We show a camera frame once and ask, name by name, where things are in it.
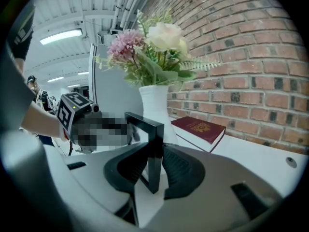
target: ceiling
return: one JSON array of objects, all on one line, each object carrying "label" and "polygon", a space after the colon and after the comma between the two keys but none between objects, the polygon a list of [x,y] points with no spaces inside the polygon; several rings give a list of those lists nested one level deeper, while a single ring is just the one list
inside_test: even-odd
[{"label": "ceiling", "polygon": [[[138,0],[129,18],[132,27],[137,9],[147,0]],[[33,37],[25,63],[25,77],[35,75],[43,87],[88,85],[91,44],[98,45],[98,32],[110,32],[117,0],[35,0]],[[118,22],[124,11],[122,6]],[[83,35],[42,45],[40,40],[66,30],[81,28]],[[47,81],[64,77],[51,83]]]}]

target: fluorescent light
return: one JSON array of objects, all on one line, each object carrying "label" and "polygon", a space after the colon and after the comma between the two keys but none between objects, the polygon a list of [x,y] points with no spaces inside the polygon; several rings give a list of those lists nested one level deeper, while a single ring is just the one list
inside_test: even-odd
[{"label": "fluorescent light", "polygon": [[89,72],[80,72],[80,73],[77,73],[78,75],[85,75],[85,74],[89,74]]},{"label": "fluorescent light", "polygon": [[53,82],[53,81],[56,81],[56,80],[59,80],[59,79],[63,79],[64,77],[62,76],[62,77],[58,77],[58,78],[55,78],[55,79],[51,79],[51,80],[48,80],[48,82],[50,83],[50,82]]},{"label": "fluorescent light", "polygon": [[77,87],[77,86],[79,86],[79,84],[70,85],[70,86],[68,86],[68,87]]},{"label": "fluorescent light", "polygon": [[47,38],[40,40],[40,42],[42,44],[48,44],[50,42],[54,42],[54,41],[58,41],[58,40],[62,40],[62,39],[70,38],[70,37],[75,37],[75,36],[81,36],[81,35],[82,35],[81,29],[74,29],[74,30],[70,30],[70,31],[66,31],[66,32],[62,32],[62,33],[49,36]]}]

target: red book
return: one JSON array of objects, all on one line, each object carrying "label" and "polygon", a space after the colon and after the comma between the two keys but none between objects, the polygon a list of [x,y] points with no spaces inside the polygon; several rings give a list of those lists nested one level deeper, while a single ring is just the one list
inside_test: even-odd
[{"label": "red book", "polygon": [[225,133],[224,126],[188,116],[171,123],[178,137],[207,152],[213,151]]}]

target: brick wall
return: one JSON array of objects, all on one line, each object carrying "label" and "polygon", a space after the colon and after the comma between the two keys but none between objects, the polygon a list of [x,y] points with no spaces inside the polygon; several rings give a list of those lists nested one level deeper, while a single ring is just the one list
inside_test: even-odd
[{"label": "brick wall", "polygon": [[168,110],[227,127],[251,142],[307,154],[309,66],[289,15],[276,0],[149,0],[148,15],[172,9],[193,56],[222,62],[172,85]]}]

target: white vase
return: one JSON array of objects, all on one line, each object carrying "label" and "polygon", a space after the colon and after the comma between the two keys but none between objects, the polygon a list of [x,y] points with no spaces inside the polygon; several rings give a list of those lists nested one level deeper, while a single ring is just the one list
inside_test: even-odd
[{"label": "white vase", "polygon": [[168,89],[168,86],[157,85],[140,87],[143,117],[164,124],[164,143],[178,144],[167,109]]}]

